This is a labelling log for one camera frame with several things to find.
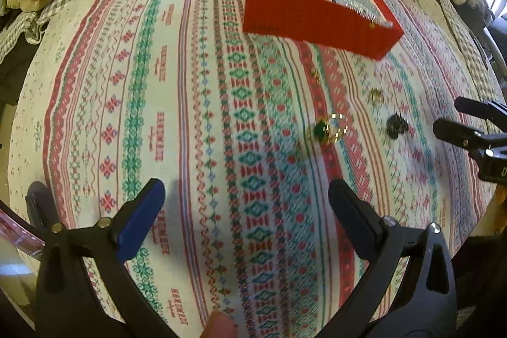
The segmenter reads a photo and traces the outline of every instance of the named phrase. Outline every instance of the metal screw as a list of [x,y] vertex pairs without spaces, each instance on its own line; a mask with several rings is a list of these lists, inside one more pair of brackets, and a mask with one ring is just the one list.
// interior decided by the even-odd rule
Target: metal screw
[[53,231],[53,233],[59,233],[61,232],[62,229],[63,224],[61,224],[60,222],[53,224],[53,226],[51,227],[51,231]]
[[392,227],[396,225],[396,219],[390,215],[385,215],[382,217],[382,223],[385,226]]
[[440,228],[440,225],[438,225],[437,223],[433,222],[429,225],[429,229],[433,232],[433,233],[440,233],[440,231],[442,230],[442,228]]
[[111,225],[111,218],[108,218],[107,216],[100,218],[97,221],[97,226],[100,228],[107,228]]

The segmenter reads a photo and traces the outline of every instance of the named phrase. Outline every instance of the open red jewelry box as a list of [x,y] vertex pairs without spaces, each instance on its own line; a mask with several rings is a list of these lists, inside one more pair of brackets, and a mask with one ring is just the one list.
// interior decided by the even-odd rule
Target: open red jewelry box
[[367,2],[378,8],[389,26],[332,0],[245,0],[243,31],[318,43],[380,60],[403,30],[383,0]]

